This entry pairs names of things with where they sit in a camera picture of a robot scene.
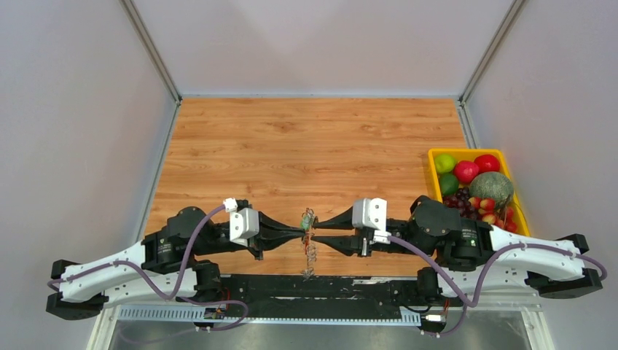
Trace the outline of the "red handled metal key organizer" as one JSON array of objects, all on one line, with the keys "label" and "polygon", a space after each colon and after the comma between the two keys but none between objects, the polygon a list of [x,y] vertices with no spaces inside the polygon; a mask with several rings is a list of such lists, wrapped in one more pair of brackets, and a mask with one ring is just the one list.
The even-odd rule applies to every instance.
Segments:
[{"label": "red handled metal key organizer", "polygon": [[[313,215],[314,216],[314,221],[316,220],[317,216],[315,215],[314,211],[310,208],[306,208],[305,212],[302,214],[302,217],[304,215]],[[306,257],[306,267],[305,269],[302,271],[302,276],[304,278],[304,280],[309,280],[313,275],[314,275],[314,265],[316,262],[316,256],[317,256],[317,250],[316,250],[316,245],[314,244],[312,238],[314,237],[314,229],[312,227],[311,231],[306,231],[306,237],[303,238],[302,240],[302,244],[304,246],[304,252],[305,252],[305,257]]]}]

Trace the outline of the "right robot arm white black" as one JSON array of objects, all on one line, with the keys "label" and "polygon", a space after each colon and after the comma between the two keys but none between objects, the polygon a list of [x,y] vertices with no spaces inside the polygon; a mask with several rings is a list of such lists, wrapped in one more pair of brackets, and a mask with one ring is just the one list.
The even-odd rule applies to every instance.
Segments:
[{"label": "right robot arm white black", "polygon": [[413,254],[426,262],[415,295],[425,304],[441,298],[475,306],[484,291],[532,289],[549,299],[571,299],[598,291],[606,268],[588,256],[586,238],[573,234],[548,241],[511,233],[462,217],[426,196],[410,207],[409,219],[390,219],[381,198],[362,198],[313,229],[348,230],[348,236],[320,236],[318,242],[352,256],[373,252]]}]

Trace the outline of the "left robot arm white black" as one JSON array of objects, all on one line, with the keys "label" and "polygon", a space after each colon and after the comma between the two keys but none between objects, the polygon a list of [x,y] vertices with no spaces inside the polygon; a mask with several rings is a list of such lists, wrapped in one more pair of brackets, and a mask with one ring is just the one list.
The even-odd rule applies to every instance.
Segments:
[{"label": "left robot arm white black", "polygon": [[120,252],[82,264],[55,261],[46,311],[76,321],[136,301],[228,301],[219,266],[200,256],[247,251],[262,260],[266,251],[304,235],[303,228],[278,222],[246,200],[227,198],[209,212],[186,207]]}]

